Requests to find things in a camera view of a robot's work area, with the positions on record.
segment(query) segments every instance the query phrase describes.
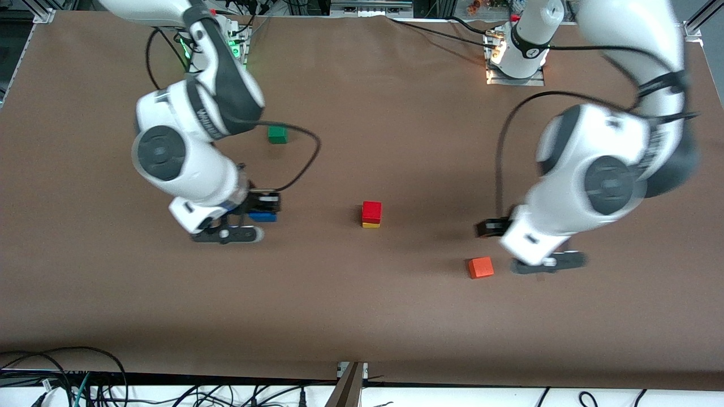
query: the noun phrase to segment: teal cable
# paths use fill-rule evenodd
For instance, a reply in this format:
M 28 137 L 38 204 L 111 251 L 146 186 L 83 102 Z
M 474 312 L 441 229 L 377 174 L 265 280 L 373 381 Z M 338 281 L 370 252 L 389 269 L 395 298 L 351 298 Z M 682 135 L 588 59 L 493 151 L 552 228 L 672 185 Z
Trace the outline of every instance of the teal cable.
M 75 397 L 75 403 L 73 403 L 73 407 L 78 407 L 80 405 L 80 396 L 83 394 L 83 389 L 85 389 L 85 383 L 88 382 L 88 377 L 91 375 L 90 372 L 85 374 L 85 377 L 83 377 L 83 381 L 80 383 L 80 387 L 78 388 L 78 396 Z

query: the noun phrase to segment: brown tabletop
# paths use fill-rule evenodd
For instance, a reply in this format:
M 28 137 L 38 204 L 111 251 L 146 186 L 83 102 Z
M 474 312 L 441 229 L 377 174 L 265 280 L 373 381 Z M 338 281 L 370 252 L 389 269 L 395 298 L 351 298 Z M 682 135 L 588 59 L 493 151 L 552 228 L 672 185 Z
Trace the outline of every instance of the brown tabletop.
M 132 372 L 333 377 L 336 361 L 364 360 L 388 381 L 724 388 L 724 114 L 698 44 L 696 176 L 577 235 L 588 267 L 519 276 L 496 240 L 473 238 L 494 215 L 495 139 L 544 89 L 631 103 L 597 53 L 551 53 L 545 88 L 512 88 L 486 85 L 478 47 L 383 17 L 274 18 L 249 59 L 264 118 L 324 147 L 263 242 L 210 246 L 131 165 L 135 102 L 153 90 L 149 33 L 92 12 L 35 30 L 0 112 L 0 348 L 94 345 Z M 157 40 L 167 85 L 183 72 Z M 567 26 L 555 42 L 582 40 Z M 536 182 L 543 127 L 575 103 L 544 98 L 516 119 L 506 205 Z M 301 135 L 270 145 L 261 128 L 219 147 L 270 187 L 312 150 Z M 382 228 L 360 227 L 365 200 L 383 202 Z M 464 260 L 479 256 L 496 274 L 470 280 Z

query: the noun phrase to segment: white robot link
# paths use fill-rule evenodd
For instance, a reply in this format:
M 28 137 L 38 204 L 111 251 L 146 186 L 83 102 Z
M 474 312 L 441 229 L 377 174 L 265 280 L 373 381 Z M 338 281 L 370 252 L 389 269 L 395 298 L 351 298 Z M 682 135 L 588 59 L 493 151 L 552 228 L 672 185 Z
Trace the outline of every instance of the white robot link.
M 264 110 L 256 81 L 232 55 L 219 24 L 203 0 L 101 0 L 124 20 L 154 27 L 185 28 L 203 52 L 202 72 L 139 99 L 137 137 L 132 160 L 137 171 L 175 198 L 174 218 L 196 241 L 256 242 L 263 231 L 254 226 L 215 230 L 250 198 L 250 183 L 241 166 L 213 142 L 253 129 Z M 278 209 L 278 194 L 266 210 Z M 213 233 L 202 233 L 204 230 Z
M 535 46 L 547 49 L 551 24 L 560 23 L 552 10 L 562 7 L 560 0 L 531 0 L 512 32 L 537 38 Z M 501 244 L 532 272 L 556 267 L 551 255 L 570 236 L 614 222 L 643 198 L 677 188 L 699 162 L 685 123 L 694 115 L 685 113 L 683 36 L 668 1 L 584 0 L 577 21 L 585 39 L 609 46 L 607 59 L 638 84 L 639 103 L 635 114 L 582 104 L 555 117 L 539 142 L 540 181 L 508 218 L 478 225 L 479 236 L 502 236 Z M 526 73 L 535 72 L 540 62 L 529 64 L 521 56 L 530 39 L 522 50 L 517 43 L 508 44 L 505 54 L 513 55 L 501 61 L 523 61 Z

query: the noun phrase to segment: orange block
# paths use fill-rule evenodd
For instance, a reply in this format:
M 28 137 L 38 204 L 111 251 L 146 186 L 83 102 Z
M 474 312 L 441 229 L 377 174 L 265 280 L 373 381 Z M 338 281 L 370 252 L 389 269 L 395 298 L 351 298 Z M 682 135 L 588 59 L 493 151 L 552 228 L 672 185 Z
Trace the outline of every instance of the orange block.
M 468 271 L 470 272 L 470 278 L 483 278 L 490 277 L 493 274 L 493 262 L 489 257 L 480 257 L 472 259 L 468 263 Z

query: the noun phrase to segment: green block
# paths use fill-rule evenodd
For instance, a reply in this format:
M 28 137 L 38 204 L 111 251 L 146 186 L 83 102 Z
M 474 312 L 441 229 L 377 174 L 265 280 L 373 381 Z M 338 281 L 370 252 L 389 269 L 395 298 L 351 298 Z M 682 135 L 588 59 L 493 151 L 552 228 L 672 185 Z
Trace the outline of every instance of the green block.
M 286 144 L 289 141 L 286 127 L 269 126 L 266 135 L 272 144 Z

